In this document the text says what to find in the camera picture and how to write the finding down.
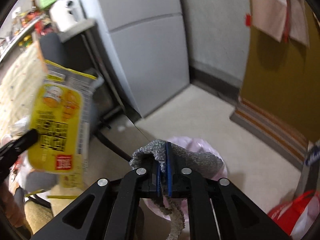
gray knit fabric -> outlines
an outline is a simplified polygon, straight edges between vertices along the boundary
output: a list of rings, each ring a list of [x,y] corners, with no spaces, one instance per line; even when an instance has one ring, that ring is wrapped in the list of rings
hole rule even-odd
[[[165,173],[166,170],[166,155],[165,155],[165,143],[164,140],[154,140],[147,144],[145,147],[141,147],[136,150],[132,155],[130,166],[133,169],[139,168],[146,154],[152,154],[156,161],[160,163],[161,172]],[[172,153],[184,157],[186,160],[186,166],[192,170],[198,171],[205,178],[212,178],[223,166],[223,162],[217,156],[211,153],[194,153],[190,152],[178,145],[172,143]],[[177,240],[184,228],[184,215],[181,211],[181,199],[172,199],[167,196],[166,193],[165,176],[162,176],[161,189],[163,195],[166,196],[169,208],[166,208],[163,204],[162,197],[153,199],[153,202],[159,207],[164,215],[169,215],[171,219],[171,230],[167,240]]]

white refrigerator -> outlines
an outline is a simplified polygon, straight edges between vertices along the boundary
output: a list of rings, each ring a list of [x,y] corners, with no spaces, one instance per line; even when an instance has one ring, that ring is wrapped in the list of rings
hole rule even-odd
[[[189,84],[180,0],[81,0],[131,106],[150,114]]]

shelf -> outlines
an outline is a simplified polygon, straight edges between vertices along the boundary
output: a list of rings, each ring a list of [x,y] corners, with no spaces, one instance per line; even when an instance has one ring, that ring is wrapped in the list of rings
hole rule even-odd
[[[0,64],[1,62],[9,55],[10,51],[20,42],[23,38],[31,31],[34,30],[35,24],[41,19],[41,16],[37,16],[30,23],[17,35],[13,38],[11,43],[5,48],[4,52],[0,57]]]
[[[73,25],[71,28],[67,29],[65,32],[58,33],[59,39],[62,43],[65,43],[74,36],[94,27],[95,23],[95,20],[91,18],[82,20]]]

red plastic bag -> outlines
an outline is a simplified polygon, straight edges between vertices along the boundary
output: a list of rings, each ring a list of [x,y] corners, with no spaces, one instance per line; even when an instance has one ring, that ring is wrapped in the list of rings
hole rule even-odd
[[[320,212],[320,197],[310,190],[291,202],[276,206],[268,216],[293,240],[300,240]]]

orange striped rug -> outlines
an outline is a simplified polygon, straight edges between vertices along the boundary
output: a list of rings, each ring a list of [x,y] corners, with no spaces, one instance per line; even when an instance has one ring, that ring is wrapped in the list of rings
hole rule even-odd
[[[295,128],[241,98],[230,120],[242,126],[299,170],[308,151],[308,140]]]

